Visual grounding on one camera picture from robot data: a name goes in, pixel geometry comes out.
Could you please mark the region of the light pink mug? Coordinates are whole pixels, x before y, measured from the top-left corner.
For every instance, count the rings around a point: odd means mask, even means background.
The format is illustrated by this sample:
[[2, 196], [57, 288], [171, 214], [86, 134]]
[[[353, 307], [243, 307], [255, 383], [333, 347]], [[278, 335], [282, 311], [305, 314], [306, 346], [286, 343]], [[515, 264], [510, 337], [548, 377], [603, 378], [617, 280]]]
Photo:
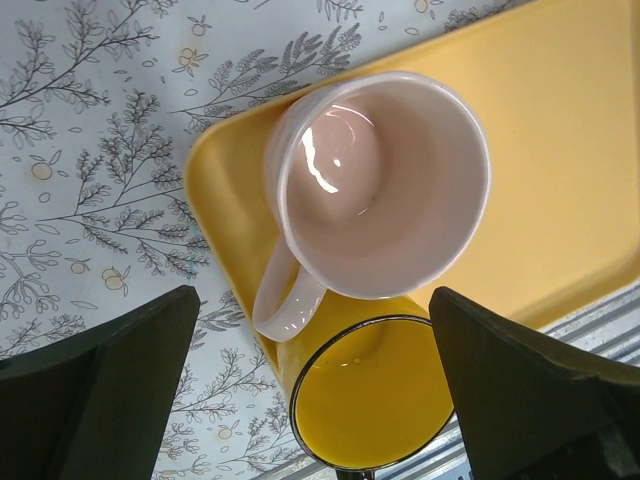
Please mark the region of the light pink mug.
[[390, 71], [295, 101], [263, 154], [280, 232], [252, 321], [287, 341], [328, 292], [397, 297], [446, 272], [475, 235], [491, 162], [472, 109], [427, 76]]

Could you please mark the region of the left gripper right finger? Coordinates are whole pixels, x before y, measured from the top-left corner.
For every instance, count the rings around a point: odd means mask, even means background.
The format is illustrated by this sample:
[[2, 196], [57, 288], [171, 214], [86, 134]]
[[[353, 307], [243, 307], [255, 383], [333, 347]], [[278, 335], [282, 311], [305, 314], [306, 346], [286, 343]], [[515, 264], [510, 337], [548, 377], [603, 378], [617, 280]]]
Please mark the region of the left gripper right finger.
[[639, 370], [448, 288], [429, 313], [476, 479], [636, 479]]

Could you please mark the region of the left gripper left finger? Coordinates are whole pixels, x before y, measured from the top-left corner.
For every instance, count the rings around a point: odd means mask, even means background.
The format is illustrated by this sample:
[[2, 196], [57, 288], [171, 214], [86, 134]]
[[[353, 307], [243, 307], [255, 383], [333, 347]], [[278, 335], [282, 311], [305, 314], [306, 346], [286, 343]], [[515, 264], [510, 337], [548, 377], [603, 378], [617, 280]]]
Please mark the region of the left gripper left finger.
[[2, 361], [2, 478], [150, 478], [199, 308], [179, 286]]

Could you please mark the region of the yellow mug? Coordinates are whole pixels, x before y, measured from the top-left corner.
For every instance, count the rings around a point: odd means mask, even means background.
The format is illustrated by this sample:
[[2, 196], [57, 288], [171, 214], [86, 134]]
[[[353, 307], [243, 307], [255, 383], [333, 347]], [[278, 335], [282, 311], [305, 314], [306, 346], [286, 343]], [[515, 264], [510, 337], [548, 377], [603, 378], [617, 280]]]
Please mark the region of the yellow mug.
[[454, 413], [431, 321], [408, 297], [329, 293], [299, 335], [264, 345], [295, 439], [339, 478], [410, 458]]

